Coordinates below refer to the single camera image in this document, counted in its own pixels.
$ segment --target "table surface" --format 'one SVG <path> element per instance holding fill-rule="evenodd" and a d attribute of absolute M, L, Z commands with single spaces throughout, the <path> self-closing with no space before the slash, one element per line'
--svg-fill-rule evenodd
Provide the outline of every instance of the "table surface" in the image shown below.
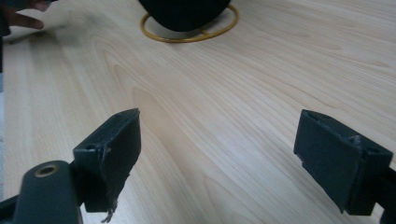
<path fill-rule="evenodd" d="M 379 206 L 340 214 L 292 150 L 309 109 L 396 152 L 396 2 L 233 5 L 241 18 L 230 32 L 192 44 L 145 37 L 135 0 L 24 11 L 46 28 L 5 38 L 5 196 L 30 168 L 72 161 L 108 117 L 138 107 L 142 154 L 113 224 L 377 223 Z"/>

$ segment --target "light wood grain surface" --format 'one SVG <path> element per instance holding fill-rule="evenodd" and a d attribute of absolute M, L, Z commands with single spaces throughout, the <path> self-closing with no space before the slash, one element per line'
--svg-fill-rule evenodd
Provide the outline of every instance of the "light wood grain surface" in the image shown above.
<path fill-rule="evenodd" d="M 340 214 L 292 149 L 310 109 L 396 152 L 396 2 L 233 4 L 236 27 L 193 44 L 146 38 L 135 0 L 24 12 L 46 28 L 5 39 L 6 197 L 27 170 L 73 160 L 108 117 L 139 107 L 142 154 L 113 224 L 377 223 L 380 207 Z"/>

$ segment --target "black object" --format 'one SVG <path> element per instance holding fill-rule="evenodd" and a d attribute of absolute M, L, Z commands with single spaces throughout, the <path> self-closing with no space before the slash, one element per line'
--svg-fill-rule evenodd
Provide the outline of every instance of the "black object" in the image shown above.
<path fill-rule="evenodd" d="M 148 14 L 163 27 L 188 32 L 213 21 L 231 0 L 139 0 Z"/>
<path fill-rule="evenodd" d="M 0 223 L 82 223 L 83 203 L 110 221 L 140 150 L 139 110 L 112 116 L 74 149 L 71 164 L 49 161 L 28 171 L 20 195 L 0 203 Z"/>
<path fill-rule="evenodd" d="M 381 223 L 396 223 L 396 172 L 392 153 L 343 123 L 303 110 L 294 153 L 340 211 L 370 216 L 384 207 Z"/>

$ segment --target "wood grain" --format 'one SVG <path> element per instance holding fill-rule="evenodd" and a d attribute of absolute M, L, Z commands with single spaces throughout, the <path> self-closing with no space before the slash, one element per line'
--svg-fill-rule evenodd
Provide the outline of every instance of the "wood grain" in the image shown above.
<path fill-rule="evenodd" d="M 73 160 L 109 116 L 139 107 L 142 154 L 114 224 L 378 223 L 380 207 L 340 214 L 292 149 L 310 109 L 396 152 L 396 2 L 233 4 L 230 32 L 175 45 L 140 32 L 138 1 L 24 12 L 46 28 L 5 39 L 6 197 L 27 170 Z"/>

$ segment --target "person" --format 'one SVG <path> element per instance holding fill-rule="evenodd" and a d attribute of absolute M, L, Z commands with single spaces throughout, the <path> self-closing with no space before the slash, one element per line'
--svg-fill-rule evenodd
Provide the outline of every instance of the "person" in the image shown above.
<path fill-rule="evenodd" d="M 9 26 L 41 30 L 44 27 L 42 21 L 19 14 L 18 11 L 32 8 L 44 12 L 49 6 L 50 1 L 46 0 L 0 0 L 0 35 L 9 35 Z"/>

